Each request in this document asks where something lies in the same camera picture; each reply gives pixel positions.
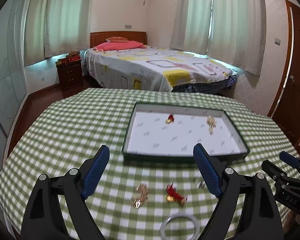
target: metal ring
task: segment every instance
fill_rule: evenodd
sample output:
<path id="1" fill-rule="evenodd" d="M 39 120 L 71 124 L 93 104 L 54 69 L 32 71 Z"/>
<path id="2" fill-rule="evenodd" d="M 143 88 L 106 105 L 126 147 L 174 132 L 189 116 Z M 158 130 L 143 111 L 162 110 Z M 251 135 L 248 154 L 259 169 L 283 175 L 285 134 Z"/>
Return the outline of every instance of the metal ring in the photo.
<path id="1" fill-rule="evenodd" d="M 199 188 L 204 188 L 205 186 L 206 186 L 206 183 L 205 183 L 204 180 L 202 180 L 202 181 L 200 182 L 200 184 L 199 184 L 198 189 L 199 189 Z"/>
<path id="2" fill-rule="evenodd" d="M 171 221 L 174 220 L 176 218 L 188 218 L 189 220 L 192 221 L 192 223 L 194 224 L 194 234 L 193 236 L 189 239 L 189 240 L 197 240 L 197 238 L 200 235 L 200 226 L 199 226 L 199 222 L 198 220 L 192 216 L 192 215 L 188 215 L 188 214 L 184 214 L 184 213 L 177 213 L 177 214 L 173 214 L 170 217 L 166 218 L 161 227 L 160 227 L 160 237 L 162 240 L 167 240 L 166 238 L 166 233 L 165 233 L 165 229 L 167 224 Z"/>

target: red pillow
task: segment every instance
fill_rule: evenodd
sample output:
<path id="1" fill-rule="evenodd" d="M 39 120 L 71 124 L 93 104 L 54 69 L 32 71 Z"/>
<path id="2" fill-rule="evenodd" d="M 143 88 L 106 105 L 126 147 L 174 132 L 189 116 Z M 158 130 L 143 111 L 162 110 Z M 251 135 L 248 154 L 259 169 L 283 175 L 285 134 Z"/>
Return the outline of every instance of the red pillow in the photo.
<path id="1" fill-rule="evenodd" d="M 110 37 L 106 39 L 106 42 L 128 42 L 129 40 L 124 37 Z"/>
<path id="2" fill-rule="evenodd" d="M 122 42 L 104 42 L 96 47 L 94 47 L 94 50 L 98 51 L 109 51 L 109 50 L 123 50 L 123 49 L 146 49 L 145 46 L 143 46 L 143 43 L 137 42 L 137 41 L 128 41 L 125 43 Z"/>

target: window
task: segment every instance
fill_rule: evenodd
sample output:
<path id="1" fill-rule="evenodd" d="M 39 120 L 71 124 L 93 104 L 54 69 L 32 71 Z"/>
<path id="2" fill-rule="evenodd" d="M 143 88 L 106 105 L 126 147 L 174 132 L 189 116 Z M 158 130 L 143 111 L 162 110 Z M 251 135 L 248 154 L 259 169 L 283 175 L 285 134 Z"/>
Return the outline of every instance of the window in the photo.
<path id="1" fill-rule="evenodd" d="M 30 0 L 25 65 L 89 48 L 91 0 Z"/>
<path id="2" fill-rule="evenodd" d="M 207 54 L 259 75 L 265 0 L 178 0 L 171 48 Z"/>

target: gold ornament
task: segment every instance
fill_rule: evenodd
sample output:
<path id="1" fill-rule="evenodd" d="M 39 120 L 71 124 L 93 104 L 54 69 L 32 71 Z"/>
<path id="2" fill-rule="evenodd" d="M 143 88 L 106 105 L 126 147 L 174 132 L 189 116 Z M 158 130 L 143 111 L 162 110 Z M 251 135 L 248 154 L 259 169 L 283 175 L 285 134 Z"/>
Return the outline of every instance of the gold ornament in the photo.
<path id="1" fill-rule="evenodd" d="M 138 198 L 131 198 L 132 204 L 136 207 L 139 208 L 143 206 L 143 204 L 146 202 L 148 199 L 148 187 L 146 184 L 140 184 L 137 188 L 136 191 L 140 193 L 140 196 Z"/>
<path id="2" fill-rule="evenodd" d="M 169 124 L 169 123 L 173 123 L 174 122 L 174 116 L 173 114 L 170 114 L 168 116 L 168 119 L 166 120 L 166 123 Z"/>
<path id="3" fill-rule="evenodd" d="M 207 124 L 209 125 L 209 133 L 210 135 L 213 134 L 213 128 L 217 127 L 217 121 L 214 119 L 211 115 L 208 116 L 207 118 Z"/>
<path id="4" fill-rule="evenodd" d="M 167 196 L 167 201 L 172 203 L 172 202 L 175 201 L 175 199 L 174 199 L 174 197 L 168 195 L 168 196 Z"/>

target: nightstand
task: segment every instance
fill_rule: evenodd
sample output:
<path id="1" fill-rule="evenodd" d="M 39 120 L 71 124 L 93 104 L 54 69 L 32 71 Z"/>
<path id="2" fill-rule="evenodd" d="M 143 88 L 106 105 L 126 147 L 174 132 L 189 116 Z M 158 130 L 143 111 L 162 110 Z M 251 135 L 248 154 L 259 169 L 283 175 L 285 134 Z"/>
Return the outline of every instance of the nightstand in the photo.
<path id="1" fill-rule="evenodd" d="M 71 66 L 66 64 L 57 65 L 61 90 L 83 86 L 81 60 L 72 62 Z"/>

